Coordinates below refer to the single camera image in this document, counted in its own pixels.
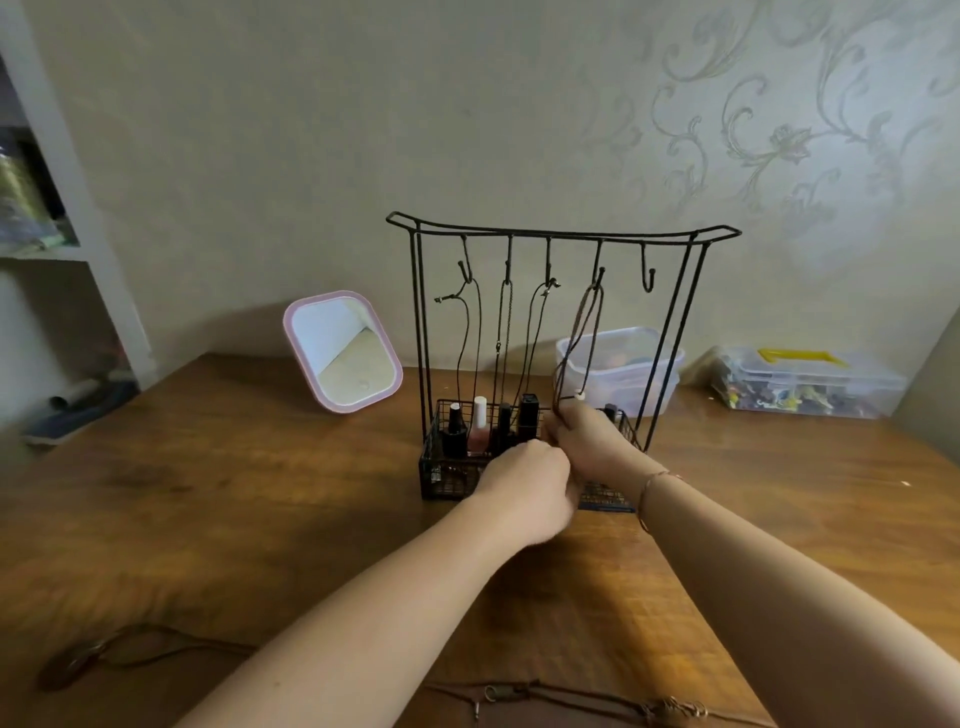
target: hand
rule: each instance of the hand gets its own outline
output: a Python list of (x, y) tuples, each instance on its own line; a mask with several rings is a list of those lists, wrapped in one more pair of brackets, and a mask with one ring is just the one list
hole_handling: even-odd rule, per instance
[(569, 476), (561, 449), (531, 440), (494, 458), (468, 500), (490, 509), (519, 550), (549, 541), (570, 523), (580, 489), (567, 482)]
[(547, 412), (543, 429), (583, 479), (603, 483), (632, 497), (638, 476), (663, 470), (659, 463), (631, 445), (603, 412), (582, 401), (563, 400), (560, 414), (562, 419)]

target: wallpaper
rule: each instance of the wallpaper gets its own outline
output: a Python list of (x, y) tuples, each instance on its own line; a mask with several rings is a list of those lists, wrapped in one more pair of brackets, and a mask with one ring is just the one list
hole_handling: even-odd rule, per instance
[[(684, 339), (860, 349), (912, 376), (960, 303), (957, 0), (440, 0), (27, 7), (167, 369), (285, 352), (279, 312), (349, 288), (415, 360), (398, 208), (621, 231), (727, 223)], [(476, 242), (490, 366), (505, 244)], [(674, 253), (609, 246), (604, 328), (655, 326)], [(460, 252), (427, 245), (432, 296)], [(558, 245), (541, 338), (591, 251)], [(518, 246), (515, 330), (542, 251)], [(431, 303), (452, 366), (463, 312)], [(537, 368), (553, 358), (539, 348)]]

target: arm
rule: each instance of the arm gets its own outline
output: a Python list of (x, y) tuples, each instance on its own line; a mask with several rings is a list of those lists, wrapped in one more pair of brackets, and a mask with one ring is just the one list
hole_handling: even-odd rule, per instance
[(569, 523), (569, 470), (540, 441), (496, 458), (473, 496), (300, 618), (179, 728), (393, 725), (493, 573)]
[(960, 664), (878, 601), (564, 402), (546, 426), (575, 472), (640, 503), (644, 523), (770, 715), (798, 726), (960, 726)]

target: yellow handle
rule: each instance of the yellow handle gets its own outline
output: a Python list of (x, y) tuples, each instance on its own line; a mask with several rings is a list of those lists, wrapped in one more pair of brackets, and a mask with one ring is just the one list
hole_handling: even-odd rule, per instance
[(850, 366), (830, 352), (810, 352), (804, 349), (757, 349), (756, 353), (770, 364), (776, 364), (781, 359), (800, 359), (801, 361), (826, 361), (827, 364), (836, 364), (838, 367)]

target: pink nail polish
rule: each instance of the pink nail polish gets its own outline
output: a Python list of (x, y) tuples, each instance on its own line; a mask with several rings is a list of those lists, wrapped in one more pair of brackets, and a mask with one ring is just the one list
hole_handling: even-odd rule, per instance
[(473, 400), (473, 424), (467, 436), (467, 454), (483, 455), (490, 445), (490, 425), (487, 423), (487, 398)]

